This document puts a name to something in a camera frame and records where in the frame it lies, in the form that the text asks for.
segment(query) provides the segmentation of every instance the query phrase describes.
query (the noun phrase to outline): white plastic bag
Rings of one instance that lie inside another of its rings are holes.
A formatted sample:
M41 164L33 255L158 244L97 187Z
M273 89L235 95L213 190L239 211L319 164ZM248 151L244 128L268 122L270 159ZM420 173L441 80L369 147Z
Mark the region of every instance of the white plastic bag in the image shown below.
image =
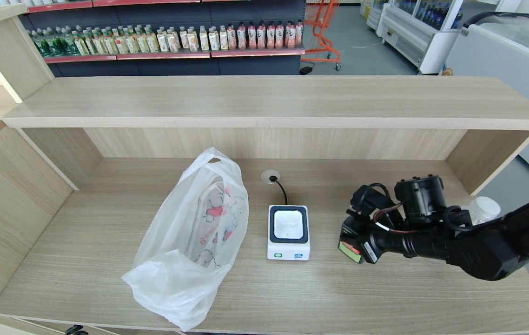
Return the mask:
M209 163L213 158L220 161ZM122 279L144 308L188 331L207 317L247 226L239 166L209 148L159 208Z

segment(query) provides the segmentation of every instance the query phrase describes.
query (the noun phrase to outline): wooden counter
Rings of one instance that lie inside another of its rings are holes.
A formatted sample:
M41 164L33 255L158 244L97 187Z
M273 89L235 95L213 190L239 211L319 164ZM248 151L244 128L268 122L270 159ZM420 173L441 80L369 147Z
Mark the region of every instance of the wooden counter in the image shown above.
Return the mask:
M0 296L0 313L124 328L175 329L132 298L120 278L189 159L104 159L56 214ZM337 250L362 184L440 174L448 203L470 198L443 161L238 160L250 223L207 320L219 333L456 334L529 331L529 275L471 278L428 259L384 255L358 265ZM266 259L269 204L282 201L264 168L281 172L290 203L309 208L311 259Z
M529 100L496 78L186 76L56 78L9 127L529 130Z

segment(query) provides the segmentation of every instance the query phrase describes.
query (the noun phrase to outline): robotic arm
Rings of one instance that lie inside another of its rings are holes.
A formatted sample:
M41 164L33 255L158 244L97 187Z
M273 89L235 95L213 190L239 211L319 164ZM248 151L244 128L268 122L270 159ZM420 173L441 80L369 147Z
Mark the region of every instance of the robotic arm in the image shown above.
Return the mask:
M386 252L442 259L482 280L500 280L529 263L529 203L473 226L467 210L446 206L443 188L431 174L401 180L395 203L382 184L363 185L351 198L339 250L358 263L377 263Z

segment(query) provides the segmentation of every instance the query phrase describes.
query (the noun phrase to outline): black cable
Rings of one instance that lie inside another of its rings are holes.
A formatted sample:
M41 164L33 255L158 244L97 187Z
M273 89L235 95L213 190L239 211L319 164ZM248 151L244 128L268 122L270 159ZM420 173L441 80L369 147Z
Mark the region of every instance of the black cable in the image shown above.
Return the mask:
M469 226L469 227L461 227L461 226L457 226L456 224L452 223L450 221L450 218L449 218L449 215L451 214L451 212L453 210L461 210L461 208L459 206L450 206L450 207L447 207L447 209L445 210L444 212L444 217L443 217L443 222L449 227L451 228L452 230L455 230L455 231L477 231L478 229L485 229L485 228L489 228L489 227L492 227L493 225L496 225L498 223L501 222L501 219L494 219L492 221L488 221L488 222L484 222L484 223L480 223L479 225L475 225L475 226Z
M312 68L315 68L315 67L316 67L316 63L314 63L313 61L304 61L304 60L301 60L300 63L309 63L309 64L312 64Z
M276 182L279 187L281 187L281 191L283 191L283 197L285 198L285 204L287 205L287 194L285 193L285 188L283 188L283 185L279 182L278 178L276 176L270 176L269 180L272 182Z

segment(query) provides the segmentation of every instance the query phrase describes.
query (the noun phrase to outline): bottle cap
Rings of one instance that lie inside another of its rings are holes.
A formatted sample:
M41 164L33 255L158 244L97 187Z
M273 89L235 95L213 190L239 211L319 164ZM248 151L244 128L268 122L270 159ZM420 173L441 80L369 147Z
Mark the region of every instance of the bottle cap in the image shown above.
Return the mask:
M469 204L469 211L472 212L476 218L489 221L495 219L500 214L500 205L488 197L476 197Z

